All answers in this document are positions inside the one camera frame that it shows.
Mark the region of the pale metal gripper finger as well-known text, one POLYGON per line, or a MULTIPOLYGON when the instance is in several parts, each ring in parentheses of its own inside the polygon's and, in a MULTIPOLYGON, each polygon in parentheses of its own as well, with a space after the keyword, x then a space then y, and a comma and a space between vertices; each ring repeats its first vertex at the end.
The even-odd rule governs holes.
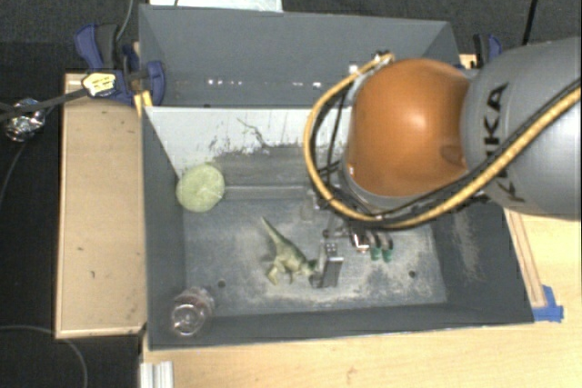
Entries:
POLYGON ((344 263, 344 257, 337 249, 336 243, 323 242, 319 257, 319 286, 321 288, 336 287, 344 263))
POLYGON ((306 189, 299 209, 300 219, 304 222, 312 222, 318 209, 315 192, 312 189, 306 189))

